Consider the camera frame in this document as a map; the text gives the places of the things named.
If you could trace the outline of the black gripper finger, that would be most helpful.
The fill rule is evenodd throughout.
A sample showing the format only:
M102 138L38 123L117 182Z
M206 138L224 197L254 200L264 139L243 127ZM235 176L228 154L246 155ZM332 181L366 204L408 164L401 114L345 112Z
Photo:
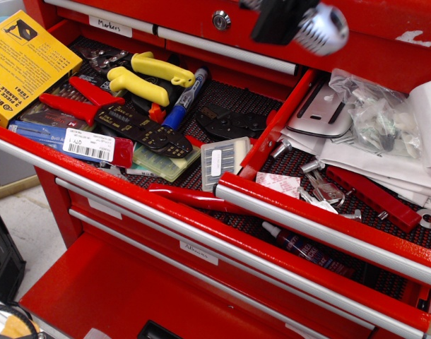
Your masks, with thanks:
M251 38L258 43L287 45L305 20L315 13L319 1L261 1Z

